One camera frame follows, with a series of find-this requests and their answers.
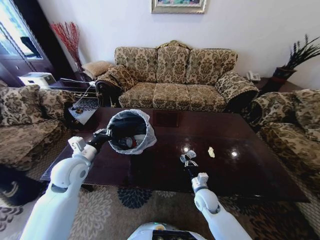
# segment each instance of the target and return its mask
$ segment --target white wall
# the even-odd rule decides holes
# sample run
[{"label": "white wall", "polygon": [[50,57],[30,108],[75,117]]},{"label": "white wall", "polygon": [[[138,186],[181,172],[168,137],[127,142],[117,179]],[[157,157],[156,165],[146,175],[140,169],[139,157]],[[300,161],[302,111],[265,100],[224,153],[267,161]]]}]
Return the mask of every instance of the white wall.
[{"label": "white wall", "polygon": [[[287,62],[293,42],[305,33],[320,36],[319,0],[208,0],[201,15],[151,14],[151,0],[38,1],[49,22],[78,24],[83,63],[114,62],[119,46],[153,48],[178,40],[194,48],[233,49],[239,54],[236,71],[268,77]],[[319,66],[320,56],[297,67],[290,81],[320,88]]]}]

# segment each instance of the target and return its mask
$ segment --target picture frame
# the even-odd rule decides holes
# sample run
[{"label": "picture frame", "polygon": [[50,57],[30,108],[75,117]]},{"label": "picture frame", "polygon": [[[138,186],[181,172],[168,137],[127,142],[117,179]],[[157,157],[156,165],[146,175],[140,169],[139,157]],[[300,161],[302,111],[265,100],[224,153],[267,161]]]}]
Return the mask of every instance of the picture frame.
[{"label": "picture frame", "polygon": [[152,14],[204,14],[208,0],[151,0]]}]

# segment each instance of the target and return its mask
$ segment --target patterned sofa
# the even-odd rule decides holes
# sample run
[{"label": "patterned sofa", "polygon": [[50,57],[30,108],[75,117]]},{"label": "patterned sofa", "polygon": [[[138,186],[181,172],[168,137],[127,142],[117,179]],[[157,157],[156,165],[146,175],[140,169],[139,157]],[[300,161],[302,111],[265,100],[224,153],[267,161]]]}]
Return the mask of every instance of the patterned sofa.
[{"label": "patterned sofa", "polygon": [[0,87],[0,165],[29,170],[67,129],[66,112],[74,96],[67,91]]},{"label": "patterned sofa", "polygon": [[320,90],[270,92],[252,101],[248,121],[275,151],[310,203],[297,203],[320,235]]},{"label": "patterned sofa", "polygon": [[259,91],[232,71],[238,55],[230,49],[171,41],[158,48],[118,47],[114,57],[133,81],[124,87],[112,69],[97,78],[100,97],[110,97],[113,107],[239,112]]}]

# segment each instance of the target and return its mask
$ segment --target decorative plant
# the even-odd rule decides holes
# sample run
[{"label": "decorative plant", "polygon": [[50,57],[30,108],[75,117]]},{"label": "decorative plant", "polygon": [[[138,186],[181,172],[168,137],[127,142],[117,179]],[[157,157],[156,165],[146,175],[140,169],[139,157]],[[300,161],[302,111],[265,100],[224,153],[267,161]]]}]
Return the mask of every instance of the decorative plant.
[{"label": "decorative plant", "polygon": [[320,44],[313,45],[312,43],[318,40],[320,36],[309,41],[308,35],[304,35],[304,45],[301,46],[300,41],[293,44],[291,49],[289,62],[284,65],[283,69],[293,70],[299,64],[320,55]]},{"label": "decorative plant", "polygon": [[78,26],[74,22],[61,22],[52,23],[51,28],[55,31],[55,33],[59,36],[65,47],[68,49],[70,55],[72,56],[73,60],[79,71],[83,71],[81,67],[81,61],[79,58],[79,38],[80,32]]}]

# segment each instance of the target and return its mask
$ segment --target dark wooden table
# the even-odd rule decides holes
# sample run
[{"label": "dark wooden table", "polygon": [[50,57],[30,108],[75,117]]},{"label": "dark wooden table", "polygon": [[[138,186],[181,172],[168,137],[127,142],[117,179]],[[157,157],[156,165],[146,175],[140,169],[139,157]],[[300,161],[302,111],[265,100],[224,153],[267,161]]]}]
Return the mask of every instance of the dark wooden table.
[{"label": "dark wooden table", "polygon": [[[269,78],[268,77],[262,77],[260,81],[258,82],[253,82],[254,85],[260,90],[263,88],[264,85],[267,84]],[[287,81],[282,87],[280,87],[280,89],[278,90],[278,92],[292,92],[295,90],[301,90],[302,87],[297,86],[289,81]]]},{"label": "dark wooden table", "polygon": [[[110,118],[122,110],[99,108],[92,116],[98,122],[96,129],[105,128]],[[308,201],[240,115],[142,110],[150,115],[156,144],[140,155],[119,154],[104,144],[86,184],[191,193],[189,175],[179,159],[188,147],[196,152],[196,162],[209,175],[208,186],[218,196]],[[84,130],[77,136],[89,141],[92,132]],[[209,147],[214,149],[215,158],[209,156]],[[52,167],[71,155],[67,145],[41,179],[49,181]]]}]

